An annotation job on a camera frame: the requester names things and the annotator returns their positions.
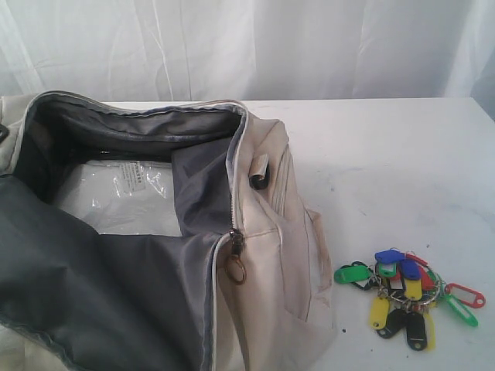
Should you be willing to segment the beige duffel bag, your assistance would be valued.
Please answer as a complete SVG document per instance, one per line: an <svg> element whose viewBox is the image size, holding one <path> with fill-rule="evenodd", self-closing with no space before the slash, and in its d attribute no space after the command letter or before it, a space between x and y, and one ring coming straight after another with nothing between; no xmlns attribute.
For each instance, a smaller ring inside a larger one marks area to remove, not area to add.
<svg viewBox="0 0 495 371"><path fill-rule="evenodd" d="M181 235L55 206L89 161L169 163ZM3 370L307 370L334 339L332 285L282 121L232 100L1 99Z"/></svg>

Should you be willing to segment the colourful key tag bunch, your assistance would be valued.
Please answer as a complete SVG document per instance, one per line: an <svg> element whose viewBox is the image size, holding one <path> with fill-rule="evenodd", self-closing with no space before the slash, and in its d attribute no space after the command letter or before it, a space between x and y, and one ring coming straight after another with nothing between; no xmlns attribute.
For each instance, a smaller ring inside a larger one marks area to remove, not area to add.
<svg viewBox="0 0 495 371"><path fill-rule="evenodd" d="M375 291L368 325L382 339L404 332L408 347L417 352L435 348L432 308L444 303L461 322L476 328L479 322L473 310L486 305L481 292L445 282L426 260L395 248L376 252L372 264L357 260L343 265L333 279Z"/></svg>

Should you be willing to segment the white plastic wrapped package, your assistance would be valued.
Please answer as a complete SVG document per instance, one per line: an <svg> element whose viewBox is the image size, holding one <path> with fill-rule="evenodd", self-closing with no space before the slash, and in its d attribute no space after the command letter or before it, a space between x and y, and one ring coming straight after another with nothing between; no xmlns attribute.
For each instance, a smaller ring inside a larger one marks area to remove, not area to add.
<svg viewBox="0 0 495 371"><path fill-rule="evenodd" d="M169 163L89 161L76 166L53 203L98 233L181 235Z"/></svg>

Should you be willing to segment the white backdrop curtain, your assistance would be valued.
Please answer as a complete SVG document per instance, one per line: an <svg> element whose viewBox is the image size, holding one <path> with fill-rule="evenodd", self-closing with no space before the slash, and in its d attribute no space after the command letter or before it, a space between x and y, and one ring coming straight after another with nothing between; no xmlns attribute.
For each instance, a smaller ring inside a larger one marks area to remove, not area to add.
<svg viewBox="0 0 495 371"><path fill-rule="evenodd" d="M1 92L107 101L494 93L492 1L3 1Z"/></svg>

